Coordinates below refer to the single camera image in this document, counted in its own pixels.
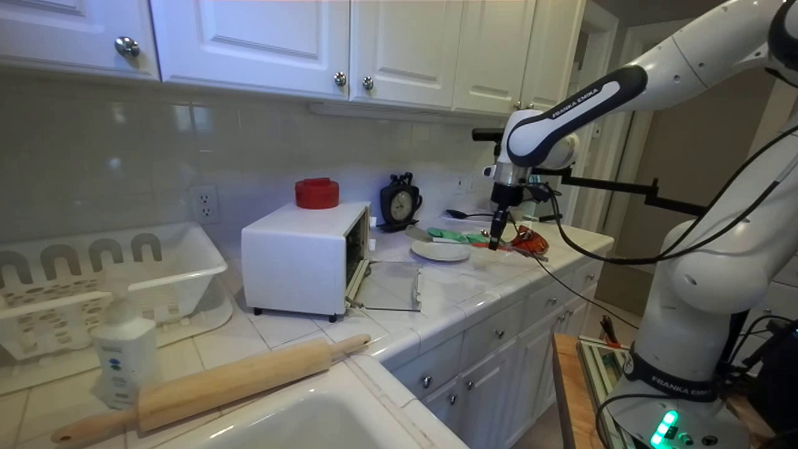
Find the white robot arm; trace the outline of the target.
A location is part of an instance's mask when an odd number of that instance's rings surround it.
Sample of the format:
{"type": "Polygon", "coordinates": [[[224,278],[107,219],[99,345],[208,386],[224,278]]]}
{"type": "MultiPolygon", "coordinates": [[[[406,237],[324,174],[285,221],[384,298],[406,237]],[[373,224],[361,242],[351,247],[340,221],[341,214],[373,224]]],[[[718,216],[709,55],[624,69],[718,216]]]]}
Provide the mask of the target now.
{"type": "MultiPolygon", "coordinates": [[[[552,109],[517,109],[501,131],[491,229],[501,231],[521,174],[561,155],[563,138],[606,111],[671,108],[737,73],[798,75],[798,0],[723,0],[633,61],[552,109]]],[[[648,449],[748,449],[722,401],[733,316],[759,303],[798,247],[798,131],[750,156],[709,210],[674,226],[657,257],[632,365],[603,401],[648,449]]]]}

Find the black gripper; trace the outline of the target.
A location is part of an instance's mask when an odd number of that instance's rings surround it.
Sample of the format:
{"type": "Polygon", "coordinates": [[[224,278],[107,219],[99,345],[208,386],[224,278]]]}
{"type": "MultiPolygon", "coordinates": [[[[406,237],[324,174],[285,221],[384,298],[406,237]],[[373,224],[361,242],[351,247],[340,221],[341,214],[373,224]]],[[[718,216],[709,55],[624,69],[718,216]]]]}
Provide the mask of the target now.
{"type": "Polygon", "coordinates": [[[491,190],[491,202],[496,205],[490,226],[490,247],[496,249],[501,244],[505,226],[512,216],[512,207],[517,207],[523,197],[521,186],[496,184],[491,190]]]}

